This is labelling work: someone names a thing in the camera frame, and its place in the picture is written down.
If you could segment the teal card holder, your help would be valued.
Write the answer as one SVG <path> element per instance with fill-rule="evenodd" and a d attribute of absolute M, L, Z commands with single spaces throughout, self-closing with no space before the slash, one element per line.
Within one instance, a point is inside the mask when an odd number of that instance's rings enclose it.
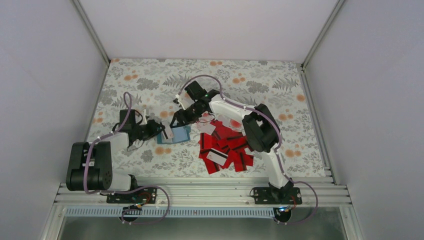
<path fill-rule="evenodd" d="M 171 129 L 173 132 L 173 139 L 170 139 L 170 140 L 162 139 L 162 134 L 160 133 L 156 137 L 156 143 L 159 145 L 170 145 L 170 144 L 183 143 L 190 140 L 190 132 L 191 132 L 190 126 L 188 125 L 179 126 L 179 127 L 174 127 Z"/>

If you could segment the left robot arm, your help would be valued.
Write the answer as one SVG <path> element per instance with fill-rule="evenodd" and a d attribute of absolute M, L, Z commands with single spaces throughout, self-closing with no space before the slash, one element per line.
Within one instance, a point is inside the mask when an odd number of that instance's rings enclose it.
<path fill-rule="evenodd" d="M 141 115 L 141 121 L 137 121 L 137 113 L 134 109 L 123 109 L 119 112 L 119 122 L 106 136 L 100 136 L 93 142 L 75 142 L 72 145 L 66 174 L 69 191 L 119 193 L 128 203 L 139 197 L 135 176 L 115 172 L 113 158 L 135 141 L 144 142 L 157 136 L 164 126 L 144 115 Z"/>

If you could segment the white card with black stripe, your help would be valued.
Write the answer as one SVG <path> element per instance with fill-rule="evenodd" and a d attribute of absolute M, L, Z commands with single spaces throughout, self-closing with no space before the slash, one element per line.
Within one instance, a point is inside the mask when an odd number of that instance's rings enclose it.
<path fill-rule="evenodd" d="M 161 125 L 163 127 L 163 130 L 161 132 L 161 137 L 163 140 L 172 140 L 174 137 L 174 133 L 172 131 L 172 128 L 170 126 L 170 123 L 167 121 L 162 121 Z"/>

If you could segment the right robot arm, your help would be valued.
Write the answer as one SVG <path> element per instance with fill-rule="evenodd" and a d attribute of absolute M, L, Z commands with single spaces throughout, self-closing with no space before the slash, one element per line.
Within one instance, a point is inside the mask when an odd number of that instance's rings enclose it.
<path fill-rule="evenodd" d="M 264 104 L 252 106 L 237 102 L 224 96 L 221 89 L 206 91 L 195 80 L 187 82 L 183 90 L 193 102 L 188 104 L 180 93 L 176 94 L 173 101 L 180 109 L 174 113 L 171 125 L 191 125 L 205 112 L 241 123 L 248 145 L 260 153 L 264 161 L 272 200 L 282 204 L 289 199 L 294 184 L 286 175 L 280 153 L 283 141 L 281 131 L 268 107 Z"/>

